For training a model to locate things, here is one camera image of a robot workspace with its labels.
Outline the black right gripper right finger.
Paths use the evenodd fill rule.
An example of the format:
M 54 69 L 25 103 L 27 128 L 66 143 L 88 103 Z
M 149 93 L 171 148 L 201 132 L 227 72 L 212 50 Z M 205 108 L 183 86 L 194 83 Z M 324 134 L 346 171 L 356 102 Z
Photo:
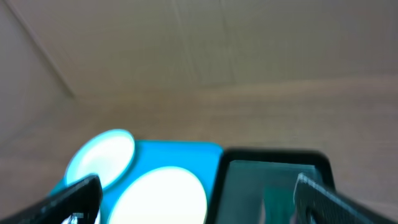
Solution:
M 303 173 L 295 184 L 294 205 L 300 224 L 396 224 Z

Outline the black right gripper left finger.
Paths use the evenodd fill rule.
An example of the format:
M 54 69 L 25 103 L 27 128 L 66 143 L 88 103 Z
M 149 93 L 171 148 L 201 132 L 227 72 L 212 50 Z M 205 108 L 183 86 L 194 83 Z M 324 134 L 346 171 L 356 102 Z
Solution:
M 103 198 L 98 175 L 88 175 L 55 195 L 1 220 L 1 224 L 95 224 Z

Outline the green orange sponge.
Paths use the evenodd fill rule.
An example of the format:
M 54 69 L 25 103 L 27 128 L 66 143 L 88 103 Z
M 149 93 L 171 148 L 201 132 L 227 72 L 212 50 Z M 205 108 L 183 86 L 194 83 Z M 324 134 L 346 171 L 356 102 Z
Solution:
M 293 190 L 284 187 L 265 187 L 263 205 L 265 224 L 289 224 L 294 220 Z

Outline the light blue plate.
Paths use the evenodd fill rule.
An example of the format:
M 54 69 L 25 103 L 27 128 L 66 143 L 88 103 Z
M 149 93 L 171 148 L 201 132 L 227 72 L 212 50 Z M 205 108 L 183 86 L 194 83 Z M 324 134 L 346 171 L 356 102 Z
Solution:
M 75 153 L 65 171 L 64 182 L 71 185 L 89 175 L 97 175 L 102 189 L 106 190 L 127 172 L 134 156 L 135 140 L 129 131 L 105 131 Z

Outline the yellow plate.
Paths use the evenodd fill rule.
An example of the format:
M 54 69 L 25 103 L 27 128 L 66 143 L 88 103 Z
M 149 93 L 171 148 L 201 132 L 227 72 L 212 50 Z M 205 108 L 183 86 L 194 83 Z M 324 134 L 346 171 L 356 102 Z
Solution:
M 136 179 L 118 198 L 109 224 L 204 224 L 205 189 L 181 167 L 161 167 Z

